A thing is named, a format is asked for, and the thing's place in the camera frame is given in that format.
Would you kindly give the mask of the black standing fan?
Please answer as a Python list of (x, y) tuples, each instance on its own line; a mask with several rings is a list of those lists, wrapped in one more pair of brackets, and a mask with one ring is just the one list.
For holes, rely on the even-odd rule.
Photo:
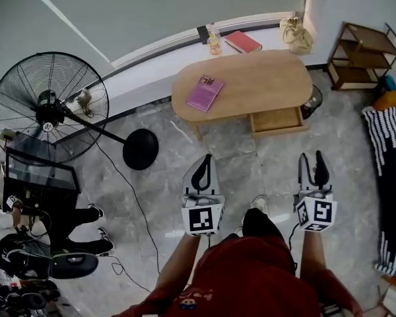
[[(77, 102), (82, 89), (92, 96), (91, 118)], [(159, 142), (149, 129), (127, 137), (106, 129), (110, 101), (99, 73), (85, 60), (68, 53), (42, 52), (14, 64), (0, 80), (0, 133), (20, 131), (57, 149), (65, 164), (91, 149), (102, 136), (120, 143), (124, 163), (145, 170), (156, 160)]]

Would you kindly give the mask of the wooden drawer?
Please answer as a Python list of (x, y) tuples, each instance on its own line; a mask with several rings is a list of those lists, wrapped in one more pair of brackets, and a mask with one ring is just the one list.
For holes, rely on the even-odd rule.
[(252, 113), (249, 115), (252, 135), (284, 135), (308, 129), (299, 107)]

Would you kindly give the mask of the brown wooden shelf rack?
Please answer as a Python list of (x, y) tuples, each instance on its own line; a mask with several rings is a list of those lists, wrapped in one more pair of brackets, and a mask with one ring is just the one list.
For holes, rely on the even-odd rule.
[(374, 90), (396, 62), (396, 32), (343, 22), (327, 66), (331, 90)]

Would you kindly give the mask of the yellow drink bottle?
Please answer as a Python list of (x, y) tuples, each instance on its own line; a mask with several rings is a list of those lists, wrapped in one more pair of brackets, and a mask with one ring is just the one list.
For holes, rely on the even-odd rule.
[(209, 37), (207, 44), (212, 55), (219, 55), (222, 52), (220, 44), (220, 32), (214, 23), (209, 25)]

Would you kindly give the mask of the pink book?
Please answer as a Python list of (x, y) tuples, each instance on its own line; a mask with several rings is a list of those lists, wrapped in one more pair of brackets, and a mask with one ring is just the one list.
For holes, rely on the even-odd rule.
[(224, 82), (220, 79), (203, 75), (187, 97), (186, 104), (207, 112), (223, 86)]

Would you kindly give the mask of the small brown toy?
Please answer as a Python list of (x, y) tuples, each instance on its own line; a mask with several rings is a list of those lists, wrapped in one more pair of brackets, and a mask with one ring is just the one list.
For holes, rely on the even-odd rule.
[(78, 105), (80, 106), (84, 115), (86, 115), (89, 118), (91, 118), (93, 116), (93, 112), (89, 108), (91, 99), (92, 99), (92, 96), (89, 93), (88, 89), (86, 89), (86, 88), (82, 89), (81, 93), (77, 97)]

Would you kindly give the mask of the beige cloth bag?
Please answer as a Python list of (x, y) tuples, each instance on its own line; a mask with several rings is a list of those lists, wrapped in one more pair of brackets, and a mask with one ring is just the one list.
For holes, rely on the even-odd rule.
[(304, 27), (302, 20), (298, 17), (288, 17), (280, 21), (282, 39), (288, 45), (290, 52), (297, 55), (310, 54), (314, 39)]

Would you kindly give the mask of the black office chair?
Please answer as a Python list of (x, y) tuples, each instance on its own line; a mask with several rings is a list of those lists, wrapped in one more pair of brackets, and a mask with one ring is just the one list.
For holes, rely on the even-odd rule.
[(93, 273), (98, 257), (83, 250), (53, 251), (49, 245), (22, 234), (0, 240), (0, 269), (22, 280), (77, 279)]

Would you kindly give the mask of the red book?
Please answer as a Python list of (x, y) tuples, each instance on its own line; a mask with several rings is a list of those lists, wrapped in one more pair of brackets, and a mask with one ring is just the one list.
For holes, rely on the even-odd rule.
[(262, 50), (262, 45), (245, 33), (237, 30), (224, 38), (224, 41), (240, 53), (251, 53)]

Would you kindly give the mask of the black glass display cabinet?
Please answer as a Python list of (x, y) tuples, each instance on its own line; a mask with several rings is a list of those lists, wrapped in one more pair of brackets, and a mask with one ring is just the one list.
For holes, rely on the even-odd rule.
[(29, 208), (48, 211), (62, 206), (74, 209), (80, 194), (74, 168), (57, 162), (57, 149), (20, 131), (4, 129), (0, 142), (5, 144), (5, 163), (0, 175), (0, 204), (13, 195)]

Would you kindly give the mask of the wooden coffee table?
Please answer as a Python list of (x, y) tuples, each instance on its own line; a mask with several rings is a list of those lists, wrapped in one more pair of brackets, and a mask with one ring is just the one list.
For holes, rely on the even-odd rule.
[[(186, 104), (203, 75), (224, 82), (207, 112)], [(312, 86), (304, 63), (287, 50), (241, 53), (199, 61), (183, 68), (172, 85), (172, 107), (199, 135), (199, 126), (210, 122), (301, 107), (310, 98)]]

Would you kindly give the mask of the person's left forearm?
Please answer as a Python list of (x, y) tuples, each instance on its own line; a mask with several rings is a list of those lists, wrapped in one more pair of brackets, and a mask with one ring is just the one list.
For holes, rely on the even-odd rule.
[(162, 268), (155, 289), (173, 289), (181, 292), (185, 288), (193, 270), (200, 241), (200, 236), (184, 234)]

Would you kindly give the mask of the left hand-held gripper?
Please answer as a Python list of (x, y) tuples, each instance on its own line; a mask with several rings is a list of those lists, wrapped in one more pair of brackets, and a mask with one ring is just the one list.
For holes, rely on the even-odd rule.
[(217, 195), (220, 193), (218, 175), (211, 154), (201, 157), (186, 172), (183, 190), (186, 195), (182, 197), (181, 214), (185, 233), (190, 236), (216, 234), (224, 213), (225, 197)]

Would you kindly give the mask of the person's right forearm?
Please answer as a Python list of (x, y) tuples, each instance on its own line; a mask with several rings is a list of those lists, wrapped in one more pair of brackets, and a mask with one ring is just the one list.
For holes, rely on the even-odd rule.
[(311, 277), (313, 274), (326, 269), (325, 254), (321, 234), (306, 231), (302, 247), (300, 277)]

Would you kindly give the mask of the person's white shoe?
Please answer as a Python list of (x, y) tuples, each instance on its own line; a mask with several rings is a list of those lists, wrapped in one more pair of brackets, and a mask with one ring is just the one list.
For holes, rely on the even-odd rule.
[(258, 195), (251, 203), (251, 209), (258, 209), (266, 216), (269, 215), (268, 211), (268, 199), (266, 195)]

